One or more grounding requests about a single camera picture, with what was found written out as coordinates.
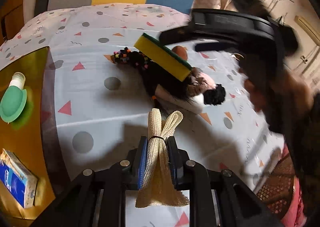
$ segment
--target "hand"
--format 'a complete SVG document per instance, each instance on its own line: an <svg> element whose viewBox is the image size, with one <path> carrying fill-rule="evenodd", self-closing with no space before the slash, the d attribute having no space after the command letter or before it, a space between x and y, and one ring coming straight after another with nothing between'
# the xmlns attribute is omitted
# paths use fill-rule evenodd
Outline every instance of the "hand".
<svg viewBox="0 0 320 227"><path fill-rule="evenodd" d="M313 94L307 84L297 75L285 70L284 76L279 82L270 82L270 86L277 94L288 96L292 95L297 112L297 116L302 118L313 106ZM244 88L250 94L250 101L254 105L256 112L265 111L267 100L265 96L252 84L249 79L244 81Z"/></svg>

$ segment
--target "sponge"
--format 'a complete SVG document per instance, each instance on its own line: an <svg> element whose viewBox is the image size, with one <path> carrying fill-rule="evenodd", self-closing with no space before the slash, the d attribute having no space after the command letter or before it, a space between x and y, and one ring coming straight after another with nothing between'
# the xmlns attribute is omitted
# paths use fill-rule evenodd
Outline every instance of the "sponge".
<svg viewBox="0 0 320 227"><path fill-rule="evenodd" d="M192 70L188 62L167 47L162 46L158 40L146 33L140 36L134 44L134 47L181 82L185 80Z"/></svg>

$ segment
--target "metal screw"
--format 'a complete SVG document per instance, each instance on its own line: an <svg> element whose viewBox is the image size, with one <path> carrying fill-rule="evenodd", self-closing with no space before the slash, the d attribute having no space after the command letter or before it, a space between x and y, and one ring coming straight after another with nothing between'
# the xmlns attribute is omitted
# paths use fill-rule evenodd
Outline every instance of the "metal screw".
<svg viewBox="0 0 320 227"><path fill-rule="evenodd" d="M232 171L231 171L231 170L223 170L223 171L222 171L222 174L223 174L224 176L231 176L231 175L232 175Z"/></svg>
<svg viewBox="0 0 320 227"><path fill-rule="evenodd" d="M86 169L82 172L83 175L85 176L90 176L92 174L92 170L91 169Z"/></svg>
<svg viewBox="0 0 320 227"><path fill-rule="evenodd" d="M187 161L186 161L186 165L187 165L187 166L194 167L195 164L196 164L196 163L195 163L193 160L187 160Z"/></svg>
<svg viewBox="0 0 320 227"><path fill-rule="evenodd" d="M129 160L122 160L120 162L120 165L123 166L123 167L127 167L130 165L130 161Z"/></svg>

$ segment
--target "hair tie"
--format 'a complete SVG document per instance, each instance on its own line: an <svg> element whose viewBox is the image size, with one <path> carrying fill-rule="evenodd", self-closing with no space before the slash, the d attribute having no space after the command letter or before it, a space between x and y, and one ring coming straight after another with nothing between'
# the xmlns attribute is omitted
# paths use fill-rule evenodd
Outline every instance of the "hair tie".
<svg viewBox="0 0 320 227"><path fill-rule="evenodd" d="M150 141L152 138L159 138L159 139L163 139L163 141L165 141L164 138L162 138L160 136L152 136L152 137L150 137L150 139L148 141Z"/></svg>

